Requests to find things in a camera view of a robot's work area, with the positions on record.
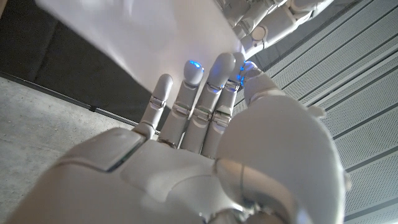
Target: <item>wall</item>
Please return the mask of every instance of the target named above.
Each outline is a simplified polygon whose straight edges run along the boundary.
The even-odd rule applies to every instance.
[[[363,0],[266,72],[323,107],[353,188],[345,223],[398,219],[398,1]],[[234,115],[247,108],[239,92]]]

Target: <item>mechanical joint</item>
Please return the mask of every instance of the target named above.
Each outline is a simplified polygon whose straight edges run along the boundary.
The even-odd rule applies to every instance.
[[[166,106],[166,101],[162,101],[154,96],[150,97],[149,103],[156,106],[159,109],[164,108]]]
[[[211,113],[205,110],[201,110],[199,108],[195,108],[193,110],[193,115],[195,115],[196,117],[198,117],[198,119],[202,120],[202,121],[210,121],[211,119]]]

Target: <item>blue led light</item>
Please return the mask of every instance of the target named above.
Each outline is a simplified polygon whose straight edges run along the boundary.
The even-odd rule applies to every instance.
[[[198,62],[196,62],[196,61],[190,60],[189,63],[191,63],[192,65],[196,66],[197,68],[201,67],[201,65]]]

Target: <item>robot finger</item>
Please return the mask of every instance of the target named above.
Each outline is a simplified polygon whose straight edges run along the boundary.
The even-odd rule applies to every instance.
[[[178,147],[203,78],[203,71],[204,68],[198,62],[189,60],[185,63],[184,81],[160,132],[158,142],[166,143],[173,148]]]
[[[218,143],[220,142],[225,128],[231,121],[236,94],[242,80],[241,72],[243,71],[243,65],[245,63],[244,55],[242,53],[234,53],[233,55],[236,59],[234,70],[218,99],[200,153],[212,159],[215,158]]]
[[[147,139],[152,138],[166,106],[172,85],[173,79],[169,74],[160,76],[140,123],[133,129],[134,132],[145,136]]]
[[[181,143],[182,149],[199,153],[205,138],[211,115],[221,91],[235,66],[230,53],[220,54],[210,69],[209,77],[199,96],[198,103]]]

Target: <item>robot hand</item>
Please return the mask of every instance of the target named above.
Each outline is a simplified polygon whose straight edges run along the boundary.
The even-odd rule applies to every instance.
[[[265,49],[321,13],[333,0],[215,0],[246,51]]]
[[[316,110],[241,54],[216,59],[193,108],[202,74],[186,63],[158,141],[168,75],[133,131],[114,128],[68,151],[7,223],[341,223],[344,173]],[[239,83],[249,108],[231,120]]]

